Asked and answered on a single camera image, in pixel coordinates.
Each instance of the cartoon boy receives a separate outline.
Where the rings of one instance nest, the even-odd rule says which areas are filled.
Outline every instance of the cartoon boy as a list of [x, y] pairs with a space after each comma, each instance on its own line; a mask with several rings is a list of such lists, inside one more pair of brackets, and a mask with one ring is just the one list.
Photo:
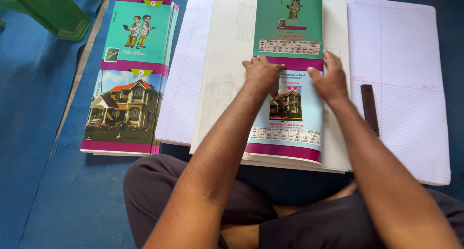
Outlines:
[[248, 20], [248, 13], [246, 3], [239, 3], [239, 12], [237, 13], [237, 19], [235, 24], [237, 25], [237, 37], [235, 39], [240, 39], [241, 42], [245, 41], [246, 33], [246, 24]]
[[295, 4], [295, 16], [293, 17], [293, 19], [298, 19], [298, 12], [300, 11], [300, 8], [302, 8], [303, 6], [300, 5], [300, 0], [297, 0], [297, 3]]
[[139, 49], [139, 46], [142, 48], [145, 48], [143, 44], [145, 43], [145, 39], [147, 39], [148, 31], [156, 28], [156, 27], [150, 27], [150, 23], [149, 23], [150, 19], [151, 19], [151, 16], [149, 15], [143, 16], [144, 22], [142, 24], [142, 32], [140, 32], [140, 35], [142, 35], [142, 37], [140, 37], [139, 42], [137, 43], [137, 49]]
[[133, 48], [136, 44], [137, 37], [139, 36], [140, 32], [140, 16], [134, 16], [134, 23], [130, 26], [129, 30], [131, 33], [127, 37], [127, 43], [124, 45], [125, 47]]
[[290, 13], [289, 13], [289, 16], [287, 18], [292, 19], [293, 14], [295, 13], [295, 0], [291, 0], [291, 5], [290, 6], [287, 5], [287, 8], [290, 9]]

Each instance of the green plastic stool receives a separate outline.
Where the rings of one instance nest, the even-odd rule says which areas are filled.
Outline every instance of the green plastic stool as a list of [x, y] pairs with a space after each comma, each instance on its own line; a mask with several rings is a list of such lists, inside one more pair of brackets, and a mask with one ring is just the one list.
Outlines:
[[78, 42], [92, 24], [73, 0], [0, 0], [0, 9], [26, 13], [58, 39]]

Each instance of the lawn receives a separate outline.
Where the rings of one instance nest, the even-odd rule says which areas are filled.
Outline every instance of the lawn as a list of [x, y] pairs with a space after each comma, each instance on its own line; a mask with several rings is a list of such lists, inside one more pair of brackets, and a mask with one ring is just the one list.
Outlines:
[[[282, 119], [273, 119], [273, 116], [282, 117]], [[303, 116], [301, 114], [293, 114], [293, 113], [276, 113], [276, 114], [269, 114], [270, 120], [276, 121], [303, 121]]]
[[118, 129], [86, 130], [84, 134], [84, 139], [93, 141], [109, 141], [138, 144], [151, 144], [151, 141], [153, 140], [153, 131], [126, 129], [123, 132], [121, 132], [121, 137], [116, 138], [118, 135]]

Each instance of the dark pants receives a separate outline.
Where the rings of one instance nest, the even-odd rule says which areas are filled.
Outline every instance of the dark pants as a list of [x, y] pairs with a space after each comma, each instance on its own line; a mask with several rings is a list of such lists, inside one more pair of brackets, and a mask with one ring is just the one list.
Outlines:
[[[124, 199], [137, 248], [148, 239], [186, 166], [184, 161], [159, 154], [143, 157], [128, 169]], [[440, 192], [427, 191], [464, 243], [464, 204]], [[235, 180], [222, 223], [259, 224], [259, 247], [266, 249], [385, 247], [359, 192], [277, 218], [263, 193]], [[222, 237], [218, 245], [227, 248]]]

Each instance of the house illustration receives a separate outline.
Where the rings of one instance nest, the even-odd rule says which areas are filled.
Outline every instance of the house illustration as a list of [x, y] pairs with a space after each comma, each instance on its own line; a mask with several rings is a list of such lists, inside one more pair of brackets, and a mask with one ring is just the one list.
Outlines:
[[243, 83], [226, 74], [206, 84], [200, 127], [211, 128], [235, 98]]
[[301, 114], [301, 95], [295, 91], [279, 94], [279, 100], [282, 104], [278, 104], [275, 100], [270, 102], [270, 113], [279, 114], [282, 112], [290, 112], [293, 114]]
[[115, 86], [110, 96], [99, 95], [90, 104], [89, 125], [115, 124], [125, 121], [139, 127], [158, 118], [158, 99], [162, 93], [140, 79], [128, 85]]

